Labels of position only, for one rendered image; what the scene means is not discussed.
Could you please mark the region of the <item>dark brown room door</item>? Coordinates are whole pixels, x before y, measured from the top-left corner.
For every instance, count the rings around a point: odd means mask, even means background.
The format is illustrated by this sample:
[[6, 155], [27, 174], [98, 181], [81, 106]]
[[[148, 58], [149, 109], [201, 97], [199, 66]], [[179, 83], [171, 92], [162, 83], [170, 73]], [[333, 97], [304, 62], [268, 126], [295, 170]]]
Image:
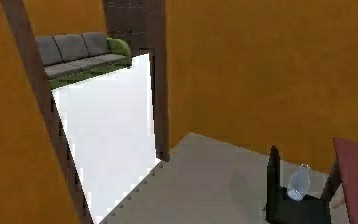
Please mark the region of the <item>dark brown room door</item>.
[[153, 54], [154, 0], [102, 0], [107, 34], [124, 40], [132, 56]]

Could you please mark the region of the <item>green sofa with grey cushions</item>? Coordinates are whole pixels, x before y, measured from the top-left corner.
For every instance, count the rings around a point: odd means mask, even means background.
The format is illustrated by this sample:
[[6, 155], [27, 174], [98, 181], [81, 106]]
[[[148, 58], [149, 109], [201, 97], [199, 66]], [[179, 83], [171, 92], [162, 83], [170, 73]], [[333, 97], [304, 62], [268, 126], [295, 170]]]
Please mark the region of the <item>green sofa with grey cushions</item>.
[[52, 89], [132, 65], [128, 44], [101, 32], [38, 36], [35, 40]]

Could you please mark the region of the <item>clear glass bottle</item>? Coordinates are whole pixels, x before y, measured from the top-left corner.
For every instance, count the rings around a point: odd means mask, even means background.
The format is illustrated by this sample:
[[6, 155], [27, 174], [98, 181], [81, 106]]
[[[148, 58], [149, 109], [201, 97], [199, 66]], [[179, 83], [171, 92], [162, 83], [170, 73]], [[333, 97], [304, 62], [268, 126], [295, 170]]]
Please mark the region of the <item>clear glass bottle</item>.
[[309, 171], [310, 167], [307, 164], [301, 164], [291, 175], [287, 195], [292, 200], [301, 201], [306, 196], [310, 186]]

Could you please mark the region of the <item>black chair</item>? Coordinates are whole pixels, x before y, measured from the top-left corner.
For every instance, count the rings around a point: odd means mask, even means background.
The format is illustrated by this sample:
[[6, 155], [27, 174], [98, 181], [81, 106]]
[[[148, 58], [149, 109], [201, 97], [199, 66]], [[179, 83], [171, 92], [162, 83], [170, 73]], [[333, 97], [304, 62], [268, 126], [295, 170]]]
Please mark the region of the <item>black chair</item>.
[[310, 195], [295, 201], [280, 185], [280, 156], [276, 146], [271, 146], [267, 165], [265, 220], [269, 224], [332, 224], [328, 204]]

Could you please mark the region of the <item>red table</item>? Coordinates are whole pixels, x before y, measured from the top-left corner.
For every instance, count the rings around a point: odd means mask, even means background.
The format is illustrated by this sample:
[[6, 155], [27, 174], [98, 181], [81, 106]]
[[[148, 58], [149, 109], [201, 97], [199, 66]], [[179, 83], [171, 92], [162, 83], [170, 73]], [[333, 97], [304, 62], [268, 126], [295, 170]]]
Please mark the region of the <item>red table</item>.
[[342, 185], [350, 224], [358, 224], [358, 142], [334, 137], [336, 159], [327, 178], [321, 199], [330, 202]]

